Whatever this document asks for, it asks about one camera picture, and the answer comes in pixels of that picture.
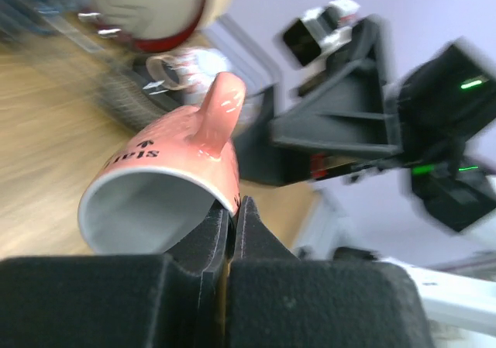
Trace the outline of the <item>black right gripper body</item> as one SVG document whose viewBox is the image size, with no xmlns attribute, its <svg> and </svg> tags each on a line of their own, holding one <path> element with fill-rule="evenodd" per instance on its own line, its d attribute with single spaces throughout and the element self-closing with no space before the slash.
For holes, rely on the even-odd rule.
<svg viewBox="0 0 496 348">
<path fill-rule="evenodd" d="M 346 173 L 404 168 L 412 193 L 438 222 L 460 233 L 494 211 L 490 170 L 466 155 L 470 139 L 495 118 L 495 65 L 464 38 L 447 43 L 385 95 L 380 58 L 333 71 L 271 124 L 278 146 L 310 156 L 316 179 L 332 157 Z"/>
</svg>

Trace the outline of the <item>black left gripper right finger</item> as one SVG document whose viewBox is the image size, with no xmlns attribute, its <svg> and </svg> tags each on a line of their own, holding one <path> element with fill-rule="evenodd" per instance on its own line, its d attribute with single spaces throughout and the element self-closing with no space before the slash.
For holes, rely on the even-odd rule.
<svg viewBox="0 0 496 348">
<path fill-rule="evenodd" d="M 264 225 L 255 200 L 245 196 L 239 207 L 231 263 L 299 262 L 300 260 Z"/>
</svg>

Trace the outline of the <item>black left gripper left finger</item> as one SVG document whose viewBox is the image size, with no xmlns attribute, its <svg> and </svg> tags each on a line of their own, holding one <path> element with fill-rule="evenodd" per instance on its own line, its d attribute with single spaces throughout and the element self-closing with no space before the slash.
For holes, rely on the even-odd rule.
<svg viewBox="0 0 496 348">
<path fill-rule="evenodd" d="M 166 253 L 192 274 L 217 271 L 226 257 L 230 229 L 229 211 L 213 204 L 203 221 Z"/>
</svg>

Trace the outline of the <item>pink mug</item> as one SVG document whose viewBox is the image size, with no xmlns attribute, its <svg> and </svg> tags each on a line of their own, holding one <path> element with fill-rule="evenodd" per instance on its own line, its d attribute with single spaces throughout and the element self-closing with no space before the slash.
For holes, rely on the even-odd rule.
<svg viewBox="0 0 496 348">
<path fill-rule="evenodd" d="M 96 254 L 163 253 L 215 203 L 236 215 L 239 169 L 231 135 L 245 92 L 240 78 L 222 72 L 200 106 L 167 113 L 108 160 L 77 213 Z"/>
</svg>

